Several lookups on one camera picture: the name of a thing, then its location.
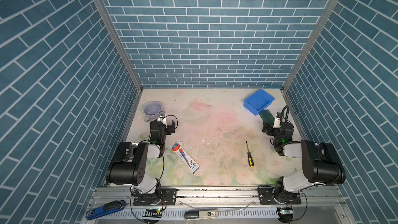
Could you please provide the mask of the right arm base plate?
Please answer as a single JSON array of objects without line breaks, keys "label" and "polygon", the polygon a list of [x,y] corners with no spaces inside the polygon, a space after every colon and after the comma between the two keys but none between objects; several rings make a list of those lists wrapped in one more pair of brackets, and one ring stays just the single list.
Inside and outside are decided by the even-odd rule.
[{"label": "right arm base plate", "polygon": [[287,192],[284,189],[275,189],[271,186],[259,186],[257,188],[261,205],[300,205],[299,194]]}]

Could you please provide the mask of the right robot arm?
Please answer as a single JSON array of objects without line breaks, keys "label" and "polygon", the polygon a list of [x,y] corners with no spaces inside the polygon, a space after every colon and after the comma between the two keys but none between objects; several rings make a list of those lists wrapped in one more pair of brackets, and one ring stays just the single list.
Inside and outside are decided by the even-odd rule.
[{"label": "right robot arm", "polygon": [[294,126],[290,121],[281,122],[279,126],[264,123],[262,132],[272,136],[270,143],[278,155],[302,160],[301,170],[290,176],[282,176],[275,183],[275,201],[284,204],[295,200],[309,188],[345,182],[346,172],[332,144],[294,141]]}]

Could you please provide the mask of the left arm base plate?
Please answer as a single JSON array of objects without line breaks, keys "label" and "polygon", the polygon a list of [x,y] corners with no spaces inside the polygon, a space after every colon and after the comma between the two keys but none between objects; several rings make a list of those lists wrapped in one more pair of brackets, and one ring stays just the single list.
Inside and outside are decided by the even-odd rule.
[{"label": "left arm base plate", "polygon": [[160,206],[175,205],[177,198],[176,188],[158,188],[151,194],[133,193],[132,203],[134,206]]}]

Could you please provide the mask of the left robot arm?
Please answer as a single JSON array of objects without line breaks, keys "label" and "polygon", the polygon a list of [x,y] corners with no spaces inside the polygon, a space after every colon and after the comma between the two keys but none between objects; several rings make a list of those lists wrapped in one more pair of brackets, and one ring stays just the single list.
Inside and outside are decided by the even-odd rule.
[{"label": "left robot arm", "polygon": [[164,158],[166,137],[174,134],[177,128],[176,117],[169,125],[166,117],[160,117],[150,122],[148,139],[138,144],[119,143],[106,171],[106,182],[129,185],[135,197],[161,198],[161,179],[146,174],[147,159]]}]

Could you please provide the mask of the black yellow screwdriver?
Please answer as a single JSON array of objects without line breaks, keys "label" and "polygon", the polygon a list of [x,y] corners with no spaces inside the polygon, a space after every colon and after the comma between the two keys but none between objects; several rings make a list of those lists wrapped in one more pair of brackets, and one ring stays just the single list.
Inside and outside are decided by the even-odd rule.
[{"label": "black yellow screwdriver", "polygon": [[246,147],[247,147],[248,164],[249,164],[249,166],[250,166],[251,168],[253,168],[253,167],[254,167],[254,160],[253,160],[252,155],[251,155],[251,152],[250,152],[250,150],[249,150],[248,142],[246,142]]}]

